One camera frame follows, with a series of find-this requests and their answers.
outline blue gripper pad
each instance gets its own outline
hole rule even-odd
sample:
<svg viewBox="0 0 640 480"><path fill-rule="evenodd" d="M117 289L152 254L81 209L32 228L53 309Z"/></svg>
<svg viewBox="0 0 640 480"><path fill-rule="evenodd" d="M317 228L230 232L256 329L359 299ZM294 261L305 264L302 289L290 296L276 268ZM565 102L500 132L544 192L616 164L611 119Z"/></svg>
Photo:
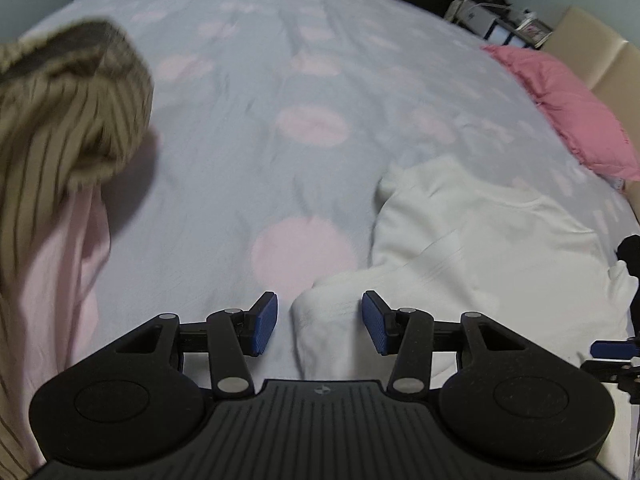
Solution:
<svg viewBox="0 0 640 480"><path fill-rule="evenodd" d="M362 295L361 302L362 320L367 327L369 336L380 355L388 355L388 343L385 331L385 318L373 300L367 295Z"/></svg>
<svg viewBox="0 0 640 480"><path fill-rule="evenodd" d="M267 348L267 343L273 333L278 320L278 297L273 294L255 319L255 332L252 338L252 350L255 354L262 355Z"/></svg>
<svg viewBox="0 0 640 480"><path fill-rule="evenodd" d="M629 361L640 357L640 349L632 341L596 341L591 345L591 355L595 359Z"/></svg>

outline striped cloth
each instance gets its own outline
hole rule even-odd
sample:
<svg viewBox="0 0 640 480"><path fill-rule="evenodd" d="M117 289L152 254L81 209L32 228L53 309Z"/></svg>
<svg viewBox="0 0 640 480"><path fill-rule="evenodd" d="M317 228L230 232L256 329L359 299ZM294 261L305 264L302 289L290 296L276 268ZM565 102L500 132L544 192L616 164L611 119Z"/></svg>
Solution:
<svg viewBox="0 0 640 480"><path fill-rule="evenodd" d="M39 230L65 195L129 161L146 133L153 83L108 22L73 24L0 45L0 478L30 472L13 420L20 392L11 294Z"/></svg>

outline beige cushioned panel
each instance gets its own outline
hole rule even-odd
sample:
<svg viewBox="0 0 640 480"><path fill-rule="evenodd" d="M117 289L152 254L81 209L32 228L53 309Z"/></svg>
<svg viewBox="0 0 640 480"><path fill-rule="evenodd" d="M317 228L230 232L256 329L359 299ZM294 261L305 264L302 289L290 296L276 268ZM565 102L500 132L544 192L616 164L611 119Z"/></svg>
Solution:
<svg viewBox="0 0 640 480"><path fill-rule="evenodd" d="M579 7L569 7L543 50L593 89L627 41Z"/></svg>
<svg viewBox="0 0 640 480"><path fill-rule="evenodd" d="M640 152L640 50L626 44L593 92L615 113ZM626 184L626 198L640 219L640 182Z"/></svg>

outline white blanket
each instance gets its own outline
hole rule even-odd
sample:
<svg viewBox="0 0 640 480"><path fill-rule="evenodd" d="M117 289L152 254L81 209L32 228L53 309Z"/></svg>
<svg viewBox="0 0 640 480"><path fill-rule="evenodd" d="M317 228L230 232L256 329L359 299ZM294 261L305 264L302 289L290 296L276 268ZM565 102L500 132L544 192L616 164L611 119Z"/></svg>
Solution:
<svg viewBox="0 0 640 480"><path fill-rule="evenodd" d="M479 310L579 366L599 338L625 338L638 280L624 262L609 268L596 234L533 190L494 186L443 157L392 169L374 229L373 267L317 282L292 314L305 379L385 381L358 311L365 290L393 308L457 321ZM436 355L433 384L455 371ZM612 433L607 466L630 463L630 420Z"/></svg>

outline pink cloth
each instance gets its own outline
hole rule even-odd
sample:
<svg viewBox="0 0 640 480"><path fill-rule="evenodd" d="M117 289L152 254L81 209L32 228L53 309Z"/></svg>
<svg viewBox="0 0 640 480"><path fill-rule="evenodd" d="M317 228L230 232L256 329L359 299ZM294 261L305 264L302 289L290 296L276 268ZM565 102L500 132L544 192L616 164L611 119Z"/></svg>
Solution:
<svg viewBox="0 0 640 480"><path fill-rule="evenodd" d="M92 336L98 320L94 281L109 250L106 210L95 187L66 199L20 270L10 321L10 393L33 466L43 458L29 427L29 403L42 384L78 360Z"/></svg>
<svg viewBox="0 0 640 480"><path fill-rule="evenodd" d="M640 180L638 155L622 124L566 65L528 48L483 49L520 81L581 164L600 175Z"/></svg>

